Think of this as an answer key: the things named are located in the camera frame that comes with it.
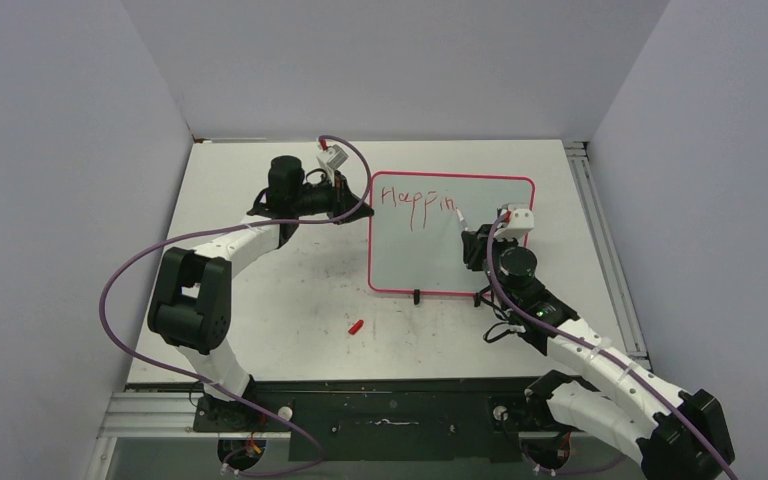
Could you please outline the pink framed whiteboard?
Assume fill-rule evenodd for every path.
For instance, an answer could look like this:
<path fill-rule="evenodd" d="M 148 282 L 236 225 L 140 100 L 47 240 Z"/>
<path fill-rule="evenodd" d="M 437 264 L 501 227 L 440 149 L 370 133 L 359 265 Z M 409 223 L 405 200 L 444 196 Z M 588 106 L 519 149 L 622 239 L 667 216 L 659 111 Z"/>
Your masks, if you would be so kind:
<path fill-rule="evenodd" d="M 469 228 L 508 203 L 534 204 L 526 176 L 379 171 L 372 176 L 368 284 L 376 292 L 470 296 L 486 285 L 462 261 L 460 209 Z"/>

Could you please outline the red marker cap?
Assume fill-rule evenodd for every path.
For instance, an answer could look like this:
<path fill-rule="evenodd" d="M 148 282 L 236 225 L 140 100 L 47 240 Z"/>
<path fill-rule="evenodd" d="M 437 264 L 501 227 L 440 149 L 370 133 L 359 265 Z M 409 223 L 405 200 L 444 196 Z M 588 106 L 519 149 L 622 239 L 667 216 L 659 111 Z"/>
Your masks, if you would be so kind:
<path fill-rule="evenodd" d="M 358 320 L 348 329 L 348 334 L 356 335 L 363 326 L 364 326 L 364 321 L 362 319 Z"/>

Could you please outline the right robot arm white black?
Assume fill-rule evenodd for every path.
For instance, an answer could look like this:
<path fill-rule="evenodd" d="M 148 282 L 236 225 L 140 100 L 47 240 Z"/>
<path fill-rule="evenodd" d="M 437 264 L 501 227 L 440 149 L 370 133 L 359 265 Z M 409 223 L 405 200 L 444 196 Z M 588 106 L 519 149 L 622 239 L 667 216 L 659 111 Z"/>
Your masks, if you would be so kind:
<path fill-rule="evenodd" d="M 590 434 L 637 463 L 648 479 L 736 478 L 724 411 L 709 392 L 677 387 L 613 347 L 536 277 L 537 259 L 491 225 L 462 229 L 463 262 L 489 281 L 474 296 L 515 335 L 570 369 L 529 385 L 525 411 L 539 428 Z"/>

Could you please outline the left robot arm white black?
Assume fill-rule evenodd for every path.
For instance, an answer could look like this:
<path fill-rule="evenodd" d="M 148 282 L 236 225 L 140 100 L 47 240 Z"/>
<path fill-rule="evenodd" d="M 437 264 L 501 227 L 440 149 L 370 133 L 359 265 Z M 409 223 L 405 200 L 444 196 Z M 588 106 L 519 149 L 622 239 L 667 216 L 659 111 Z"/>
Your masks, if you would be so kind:
<path fill-rule="evenodd" d="M 163 254 L 147 325 L 207 378 L 199 407 L 208 419 L 242 431 L 262 418 L 256 382 L 227 341 L 234 278 L 283 247 L 304 217 L 324 214 L 344 224 L 373 216 L 373 208 L 350 190 L 339 170 L 342 163 L 338 154 L 327 154 L 317 170 L 319 181 L 311 183 L 300 159 L 273 158 L 267 186 L 255 197 L 242 229 L 195 249 L 171 247 Z"/>

